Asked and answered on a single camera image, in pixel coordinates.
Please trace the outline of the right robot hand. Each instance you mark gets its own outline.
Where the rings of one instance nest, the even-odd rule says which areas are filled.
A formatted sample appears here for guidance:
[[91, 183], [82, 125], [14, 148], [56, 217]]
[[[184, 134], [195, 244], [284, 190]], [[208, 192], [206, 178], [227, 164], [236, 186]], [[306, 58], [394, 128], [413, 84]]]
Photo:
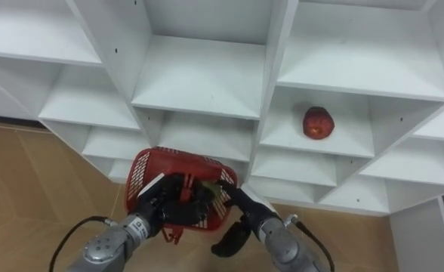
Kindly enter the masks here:
[[252, 233], [259, 238], [261, 228], [267, 221], [276, 220], [282, 224], [282, 219], [273, 210], [253, 200], [243, 189], [223, 179], [219, 179], [216, 184], [230, 197], [224, 205], [227, 208], [237, 206], [242, 215], [231, 225], [220, 242], [211, 247], [212, 254], [220, 258], [232, 257], [242, 249]]

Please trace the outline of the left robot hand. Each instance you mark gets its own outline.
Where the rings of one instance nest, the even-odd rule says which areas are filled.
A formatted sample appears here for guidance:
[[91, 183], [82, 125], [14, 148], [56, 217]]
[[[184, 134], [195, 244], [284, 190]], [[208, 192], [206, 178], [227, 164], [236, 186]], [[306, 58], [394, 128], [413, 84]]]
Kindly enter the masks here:
[[148, 237], [155, 237], [164, 224], [191, 226], [207, 218], [215, 198], [213, 190], [195, 180], [187, 202], [180, 200], [185, 175], [160, 174], [142, 189], [131, 213], [138, 214], [149, 225]]

